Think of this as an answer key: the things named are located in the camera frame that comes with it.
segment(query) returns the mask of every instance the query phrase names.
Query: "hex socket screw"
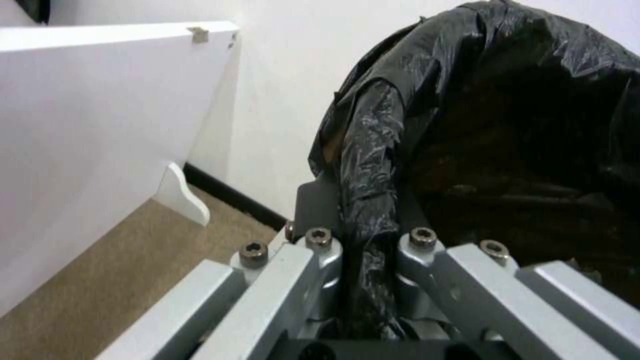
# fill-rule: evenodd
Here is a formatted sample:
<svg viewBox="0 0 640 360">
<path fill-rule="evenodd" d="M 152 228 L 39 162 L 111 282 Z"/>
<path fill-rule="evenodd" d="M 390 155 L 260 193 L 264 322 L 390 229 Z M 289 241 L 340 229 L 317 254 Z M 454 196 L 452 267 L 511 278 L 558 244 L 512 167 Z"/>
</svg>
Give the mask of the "hex socket screw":
<svg viewBox="0 0 640 360">
<path fill-rule="evenodd" d="M 325 251 L 331 247 L 333 235 L 325 227 L 313 227 L 305 233 L 305 245 L 313 251 Z"/>
<path fill-rule="evenodd" d="M 431 251 L 438 242 L 436 233 L 428 227 L 414 227 L 409 233 L 409 244 L 420 251 Z"/>
<path fill-rule="evenodd" d="M 509 249 L 507 249 L 503 243 L 491 239 L 485 239 L 480 241 L 480 250 L 489 255 L 499 265 L 507 265 Z"/>
<path fill-rule="evenodd" d="M 261 241 L 249 241 L 242 245 L 239 255 L 240 264 L 252 269 L 261 268 L 269 261 L 269 248 Z"/>
<path fill-rule="evenodd" d="M 284 238 L 289 242 L 293 241 L 293 221 L 291 220 L 284 224 Z"/>
</svg>

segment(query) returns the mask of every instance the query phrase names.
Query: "metal bracket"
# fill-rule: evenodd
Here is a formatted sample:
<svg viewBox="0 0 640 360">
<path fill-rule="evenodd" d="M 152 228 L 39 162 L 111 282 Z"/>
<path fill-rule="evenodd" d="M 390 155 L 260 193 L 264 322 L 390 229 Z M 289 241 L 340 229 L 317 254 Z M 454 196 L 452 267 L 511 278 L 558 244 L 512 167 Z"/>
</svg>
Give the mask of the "metal bracket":
<svg viewBox="0 0 640 360">
<path fill-rule="evenodd" d="M 195 28 L 187 28 L 193 34 L 193 43 L 194 44 L 202 44 L 205 42 L 209 42 L 209 30 L 205 30 L 201 27 Z"/>
</svg>

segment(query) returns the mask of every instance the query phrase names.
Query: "white panel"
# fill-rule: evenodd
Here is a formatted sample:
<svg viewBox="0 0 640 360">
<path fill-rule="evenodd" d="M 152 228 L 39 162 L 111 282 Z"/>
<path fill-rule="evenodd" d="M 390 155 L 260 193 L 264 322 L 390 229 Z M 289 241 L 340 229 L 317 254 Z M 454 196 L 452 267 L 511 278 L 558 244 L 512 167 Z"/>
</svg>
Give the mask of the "white panel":
<svg viewBox="0 0 640 360">
<path fill-rule="evenodd" d="M 0 315 L 184 163 L 237 28 L 150 27 L 0 29 Z"/>
</svg>

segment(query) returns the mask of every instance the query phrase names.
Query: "skirting board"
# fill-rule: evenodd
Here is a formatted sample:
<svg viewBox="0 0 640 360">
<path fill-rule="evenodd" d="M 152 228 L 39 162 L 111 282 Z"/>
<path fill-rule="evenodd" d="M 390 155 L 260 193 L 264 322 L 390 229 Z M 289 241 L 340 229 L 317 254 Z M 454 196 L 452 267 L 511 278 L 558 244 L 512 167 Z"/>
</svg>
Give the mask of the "skirting board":
<svg viewBox="0 0 640 360">
<path fill-rule="evenodd" d="M 186 163 L 184 176 L 187 183 L 207 192 L 209 195 L 226 202 L 234 208 L 251 215 L 263 224 L 279 231 L 287 219 L 275 211 L 265 207 L 245 194 L 214 178 L 199 168 Z"/>
</svg>

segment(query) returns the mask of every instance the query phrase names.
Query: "trash bag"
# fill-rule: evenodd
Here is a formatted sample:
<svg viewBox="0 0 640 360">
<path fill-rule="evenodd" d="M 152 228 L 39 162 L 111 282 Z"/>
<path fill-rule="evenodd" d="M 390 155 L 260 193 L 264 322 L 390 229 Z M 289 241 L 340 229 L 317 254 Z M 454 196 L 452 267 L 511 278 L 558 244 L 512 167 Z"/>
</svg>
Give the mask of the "trash bag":
<svg viewBox="0 0 640 360">
<path fill-rule="evenodd" d="M 587 25 L 511 1 L 421 18 L 349 73 L 309 163 L 339 179 L 344 338 L 406 337 L 392 291 L 404 185 L 447 246 L 571 259 L 640 304 L 640 58 Z"/>
</svg>

